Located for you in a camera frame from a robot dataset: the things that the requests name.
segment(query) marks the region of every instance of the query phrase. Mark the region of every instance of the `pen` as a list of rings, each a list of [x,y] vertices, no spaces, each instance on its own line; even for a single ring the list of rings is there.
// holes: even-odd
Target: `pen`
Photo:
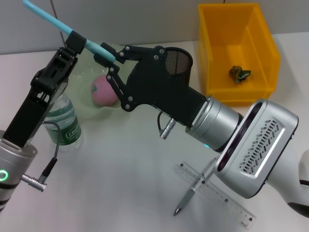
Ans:
[[[186,192],[184,197],[178,203],[174,211],[174,216],[176,216],[181,210],[185,208],[185,206],[189,203],[191,198],[194,196],[195,190],[199,188],[201,184],[203,184],[202,182],[207,181],[211,177],[211,175],[213,174],[213,169],[214,169],[216,162],[217,162],[217,158],[214,158],[213,160],[211,160],[207,164],[207,166],[204,168],[204,170],[195,178],[189,190]]]

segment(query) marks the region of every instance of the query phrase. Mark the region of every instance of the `small toy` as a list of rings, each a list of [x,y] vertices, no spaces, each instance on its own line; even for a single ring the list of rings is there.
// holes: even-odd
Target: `small toy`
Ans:
[[[251,75],[250,70],[243,70],[240,66],[233,66],[229,73],[233,76],[236,83],[246,80]]]
[[[113,91],[106,76],[102,75],[95,79],[91,85],[92,100],[98,106],[110,106],[118,101],[118,97]]]

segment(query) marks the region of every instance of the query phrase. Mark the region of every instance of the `yellow plastic bin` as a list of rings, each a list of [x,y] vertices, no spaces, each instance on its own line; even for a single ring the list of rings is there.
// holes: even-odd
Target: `yellow plastic bin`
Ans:
[[[205,94],[230,106],[252,104],[276,89],[280,54],[257,3],[200,4],[199,58]],[[236,83],[232,66],[251,70]]]

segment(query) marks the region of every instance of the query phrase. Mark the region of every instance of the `clear plastic bowl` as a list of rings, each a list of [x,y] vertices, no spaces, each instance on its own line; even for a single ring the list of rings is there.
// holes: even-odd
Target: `clear plastic bowl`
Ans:
[[[123,49],[123,46],[109,44],[117,52]],[[115,62],[120,67],[119,76],[126,83],[128,76],[134,68],[136,61],[126,61],[124,64]],[[73,103],[78,117],[90,118],[107,108],[120,108],[118,101],[113,106],[98,106],[92,101],[91,84],[101,75],[106,75],[108,69],[95,62],[93,54],[87,49],[78,56],[77,64],[69,76],[69,84],[65,90],[66,94]]]

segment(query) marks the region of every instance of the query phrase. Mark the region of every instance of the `gray wall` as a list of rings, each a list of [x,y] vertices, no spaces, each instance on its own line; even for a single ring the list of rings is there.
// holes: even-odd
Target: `gray wall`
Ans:
[[[53,14],[50,0],[32,0]],[[22,0],[1,0],[0,54],[55,50],[61,45],[59,31],[23,6]]]
[[[258,2],[271,33],[309,31],[309,0],[226,0]],[[50,0],[32,0],[53,14]],[[58,18],[96,42],[147,44],[196,40],[198,3],[224,0],[53,0]],[[2,0],[0,54],[56,50],[59,31],[22,5]]]

